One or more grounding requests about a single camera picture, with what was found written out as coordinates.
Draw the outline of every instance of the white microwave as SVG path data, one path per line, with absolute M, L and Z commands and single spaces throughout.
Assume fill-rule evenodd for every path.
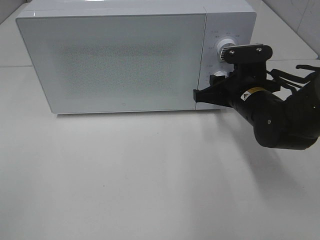
M 75 114 L 220 108 L 193 89 L 255 20 L 245 0 L 33 0 L 16 23 L 51 111 Z

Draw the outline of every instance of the yellow warning sticker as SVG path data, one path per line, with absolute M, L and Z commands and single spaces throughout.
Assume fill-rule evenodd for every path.
M 247 100 L 252 94 L 256 93 L 256 92 L 260 92 L 260 91 L 265 91 L 265 89 L 263 87 L 253 87 L 250 88 L 249 90 L 245 91 L 242 95 L 241 95 L 241 99 L 243 101 Z

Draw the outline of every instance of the table surface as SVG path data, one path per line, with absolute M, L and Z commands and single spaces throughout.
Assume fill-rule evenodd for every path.
M 0 67 L 1 240 L 319 239 L 320 142 L 263 148 L 232 109 L 54 115 L 24 51 Z

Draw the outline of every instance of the microwave control panel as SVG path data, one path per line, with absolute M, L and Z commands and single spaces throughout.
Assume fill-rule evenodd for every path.
M 207 13 L 198 89 L 210 86 L 210 75 L 228 75 L 233 65 L 221 59 L 221 51 L 233 45 L 249 44 L 255 26 L 255 12 Z M 196 109 L 220 109 L 208 103 L 197 103 Z

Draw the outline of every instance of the tiled wall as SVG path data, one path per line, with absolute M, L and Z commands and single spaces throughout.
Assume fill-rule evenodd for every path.
M 320 0 L 264 0 L 320 56 Z
M 25 2 L 26 0 L 0 0 L 0 23 Z

